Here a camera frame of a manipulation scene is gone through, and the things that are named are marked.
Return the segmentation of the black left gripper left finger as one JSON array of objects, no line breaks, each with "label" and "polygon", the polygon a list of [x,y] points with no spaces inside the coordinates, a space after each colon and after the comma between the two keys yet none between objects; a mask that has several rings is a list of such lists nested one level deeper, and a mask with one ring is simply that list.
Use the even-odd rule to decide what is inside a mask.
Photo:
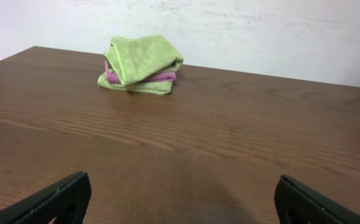
[{"label": "black left gripper left finger", "polygon": [[0,210],[0,224],[82,224],[91,194],[88,174],[79,171]]}]

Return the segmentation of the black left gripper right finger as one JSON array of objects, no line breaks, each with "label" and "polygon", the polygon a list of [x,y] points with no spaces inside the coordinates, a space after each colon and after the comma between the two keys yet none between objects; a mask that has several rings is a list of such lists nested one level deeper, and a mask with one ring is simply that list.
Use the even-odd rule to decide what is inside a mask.
[{"label": "black left gripper right finger", "polygon": [[274,202],[281,224],[360,224],[360,215],[290,175],[280,177]]}]

